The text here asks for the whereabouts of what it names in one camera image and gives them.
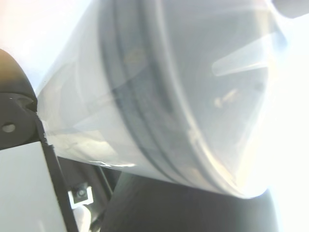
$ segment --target transparent plastic container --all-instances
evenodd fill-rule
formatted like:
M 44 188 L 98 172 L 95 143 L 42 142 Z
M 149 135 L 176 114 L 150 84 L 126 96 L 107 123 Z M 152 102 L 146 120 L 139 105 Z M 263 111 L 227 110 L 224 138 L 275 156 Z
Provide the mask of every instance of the transparent plastic container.
M 38 90 L 48 142 L 72 160 L 260 195 L 275 18 L 253 0 L 94 1 Z

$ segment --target bright overexposed background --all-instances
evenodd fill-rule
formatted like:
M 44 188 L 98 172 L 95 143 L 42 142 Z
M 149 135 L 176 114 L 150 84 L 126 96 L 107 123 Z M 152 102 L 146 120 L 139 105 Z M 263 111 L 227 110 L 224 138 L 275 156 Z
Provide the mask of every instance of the bright overexposed background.
M 91 0 L 1 0 L 0 48 L 20 64 L 34 89 Z M 271 190 L 285 232 L 309 231 L 309 15 L 282 23 L 268 152 L 276 153 Z

